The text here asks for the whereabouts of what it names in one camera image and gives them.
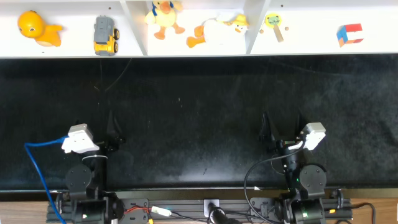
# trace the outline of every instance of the blue vest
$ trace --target blue vest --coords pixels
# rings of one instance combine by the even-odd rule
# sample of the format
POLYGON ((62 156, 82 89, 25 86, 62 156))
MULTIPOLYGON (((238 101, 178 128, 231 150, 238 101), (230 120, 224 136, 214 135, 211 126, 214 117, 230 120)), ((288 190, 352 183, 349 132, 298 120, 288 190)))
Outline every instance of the blue vest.
MULTIPOLYGON (((156 6, 155 6, 154 2, 152 2, 152 6, 153 6, 152 12, 154 13, 155 16, 157 16, 157 13, 156 13, 156 10, 155 10, 156 6)), ((173 3, 171 1, 170 1, 170 7, 174 8, 174 5, 173 5, 173 3)))

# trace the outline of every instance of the blue cable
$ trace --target blue cable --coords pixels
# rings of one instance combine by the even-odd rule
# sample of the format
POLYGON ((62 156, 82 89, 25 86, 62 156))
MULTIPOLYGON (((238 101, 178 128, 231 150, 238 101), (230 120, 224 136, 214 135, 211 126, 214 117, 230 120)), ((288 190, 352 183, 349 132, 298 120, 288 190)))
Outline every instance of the blue cable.
POLYGON ((51 145, 51 144, 62 144, 63 141, 65 140, 65 138, 68 138, 68 136, 64 136, 64 137, 62 137, 62 138, 60 138, 60 139, 57 139, 57 140, 54 140, 54 141, 49 141, 49 142, 43 142, 43 143, 25 143, 25 144, 24 144, 24 147, 25 147, 25 149, 26 149, 26 152, 27 152, 28 156, 29 156, 30 159, 32 160, 33 165, 35 165, 36 170, 37 170, 37 173, 39 173, 40 179, 42 180, 42 183, 43 183, 45 192, 47 193, 47 197, 48 197, 49 200, 50 200, 51 206, 52 206, 52 208, 54 209, 54 212, 55 212, 55 214, 58 216, 59 220, 62 222, 62 224, 67 224, 67 223, 66 223, 65 220, 61 217, 61 214, 58 212, 57 208, 55 207, 54 201, 52 200, 52 197, 51 197, 51 195, 50 195, 49 188, 47 187, 47 184, 45 183, 44 176, 43 176, 42 172, 40 171, 40 169, 39 169, 39 167, 38 167, 38 165, 37 165, 37 163, 36 163, 36 160, 33 158, 32 153, 30 153, 29 147, 41 147, 41 146, 49 146, 49 145, 51 145))

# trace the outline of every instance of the yellow and gray toy truck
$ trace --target yellow and gray toy truck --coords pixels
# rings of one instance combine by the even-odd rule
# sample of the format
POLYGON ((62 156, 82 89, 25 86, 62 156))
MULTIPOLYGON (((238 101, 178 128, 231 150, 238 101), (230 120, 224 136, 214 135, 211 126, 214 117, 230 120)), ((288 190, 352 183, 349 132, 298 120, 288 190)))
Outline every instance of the yellow and gray toy truck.
POLYGON ((114 27, 114 22, 106 16, 99 16, 94 24, 94 49, 99 56, 112 56, 119 50, 116 40, 119 39, 119 31, 114 27))

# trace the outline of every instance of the wooden handle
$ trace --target wooden handle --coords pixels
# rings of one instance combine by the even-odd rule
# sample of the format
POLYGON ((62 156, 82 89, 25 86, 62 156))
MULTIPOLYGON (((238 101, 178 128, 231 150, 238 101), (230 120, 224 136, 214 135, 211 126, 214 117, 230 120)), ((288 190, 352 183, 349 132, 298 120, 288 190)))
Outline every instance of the wooden handle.
POLYGON ((279 43, 284 41, 284 37, 282 37, 282 33, 279 30, 279 26, 278 25, 274 25, 274 32, 275 32, 275 36, 276 39, 278 40, 279 43))

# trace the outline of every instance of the white plush duck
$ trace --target white plush duck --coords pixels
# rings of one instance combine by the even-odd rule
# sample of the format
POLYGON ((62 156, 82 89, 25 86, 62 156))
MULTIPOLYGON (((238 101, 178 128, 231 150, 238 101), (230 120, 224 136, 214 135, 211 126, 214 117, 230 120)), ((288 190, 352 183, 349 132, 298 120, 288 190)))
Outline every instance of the white plush duck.
POLYGON ((221 22, 216 19, 207 20, 202 26, 195 28, 195 37, 188 37, 187 45, 193 48, 197 44, 228 44, 241 37, 248 30, 246 16, 239 14, 233 22, 221 22))

